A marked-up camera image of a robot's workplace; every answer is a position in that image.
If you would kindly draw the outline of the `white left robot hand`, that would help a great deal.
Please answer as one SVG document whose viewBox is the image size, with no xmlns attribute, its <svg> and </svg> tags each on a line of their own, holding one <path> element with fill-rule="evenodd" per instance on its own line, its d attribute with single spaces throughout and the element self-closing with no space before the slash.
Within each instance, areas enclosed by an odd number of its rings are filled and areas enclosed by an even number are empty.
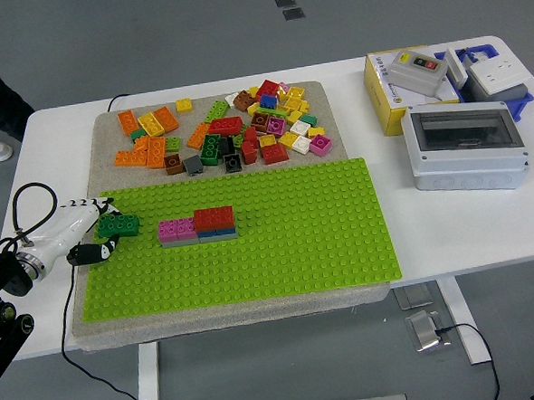
<svg viewBox="0 0 534 400">
<path fill-rule="evenodd" d="M 30 263 L 39 276 L 48 275 L 55 261 L 66 256 L 102 215 L 122 215 L 113 201 L 107 197 L 69 200 L 57 208 L 42 230 L 32 236 L 31 244 L 22 246 L 16 257 Z"/>
</svg>

